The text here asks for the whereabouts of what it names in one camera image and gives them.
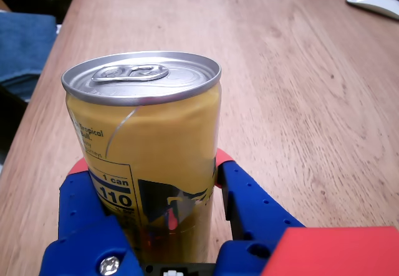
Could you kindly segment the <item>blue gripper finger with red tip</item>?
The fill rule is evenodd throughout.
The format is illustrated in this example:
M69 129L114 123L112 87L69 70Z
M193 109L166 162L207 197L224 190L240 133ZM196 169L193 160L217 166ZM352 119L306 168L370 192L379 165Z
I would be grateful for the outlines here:
M304 225L221 149L216 167L233 239L221 246L214 274L261 275L286 229Z
M143 275L120 227L95 191L84 159L59 188L58 239L45 250L40 275Z

